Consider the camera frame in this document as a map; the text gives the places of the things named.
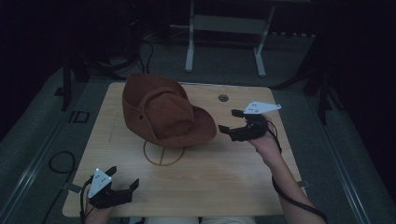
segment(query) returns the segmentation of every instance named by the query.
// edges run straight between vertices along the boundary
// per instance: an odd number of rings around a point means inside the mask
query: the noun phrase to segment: hat
[[[130,75],[122,107],[126,126],[155,145],[189,147],[216,136],[210,114],[192,105],[183,87],[167,77]]]

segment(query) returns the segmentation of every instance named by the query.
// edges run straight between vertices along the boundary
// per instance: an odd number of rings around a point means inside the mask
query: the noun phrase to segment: dark background
[[[127,1],[94,2],[1,2],[1,138],[48,77],[62,67],[65,52],[72,56],[84,52],[105,62],[108,56],[130,56],[131,52],[138,51],[140,25],[149,25],[166,38],[169,24],[189,23],[187,0],[140,0],[130,1],[129,5]],[[207,13],[232,12],[246,16],[241,8],[260,8],[254,5],[262,3],[251,1],[239,7],[240,1],[219,1],[218,4],[217,7],[211,5],[212,11]],[[396,183],[392,175],[396,169],[394,4],[386,0],[317,0],[303,4],[276,2],[276,5],[271,32],[317,36],[303,66],[331,68],[329,82],[337,90],[395,201]],[[248,15],[265,17],[260,10],[251,10]]]

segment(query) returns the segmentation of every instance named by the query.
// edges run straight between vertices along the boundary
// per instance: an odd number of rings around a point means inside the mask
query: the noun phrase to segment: tabletop
[[[243,110],[250,101],[274,104],[271,91],[262,87],[182,84],[193,105],[211,114],[217,125],[243,127],[232,109]],[[82,186],[95,168],[112,176],[114,190],[128,189],[137,178],[139,188],[131,203],[117,206],[114,217],[204,217],[280,215],[282,209],[273,189],[271,173],[254,147],[233,142],[218,131],[204,144],[182,148],[154,146],[125,125],[121,93],[124,83],[109,85],[79,164],[74,184]],[[219,100],[226,95],[228,101]],[[300,174],[278,111],[266,113],[275,124],[283,158],[297,180]],[[64,215],[78,217],[79,195],[69,193]]]

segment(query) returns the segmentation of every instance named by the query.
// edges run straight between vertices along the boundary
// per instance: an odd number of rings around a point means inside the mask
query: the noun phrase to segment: white desk frame
[[[190,37],[187,49],[186,72],[192,72],[194,58],[194,30],[207,30],[261,35],[262,38],[260,43],[253,49],[253,52],[256,59],[259,77],[265,77],[266,74],[264,64],[262,62],[262,48],[264,46],[265,39],[268,36],[268,30],[274,16],[274,12],[275,7],[271,7],[267,20],[199,15],[194,13],[194,0],[191,0]]]

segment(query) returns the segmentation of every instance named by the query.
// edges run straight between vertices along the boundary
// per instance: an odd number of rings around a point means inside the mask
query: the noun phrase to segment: hand
[[[87,198],[87,202],[85,203],[85,224],[107,224],[113,208],[95,208]]]
[[[265,116],[268,121],[272,121],[268,116]],[[274,133],[274,125],[268,122],[268,129]],[[270,168],[279,160],[283,160],[280,155],[275,138],[267,132],[263,137],[248,140],[248,142],[256,148],[256,151],[262,156],[265,164]]]

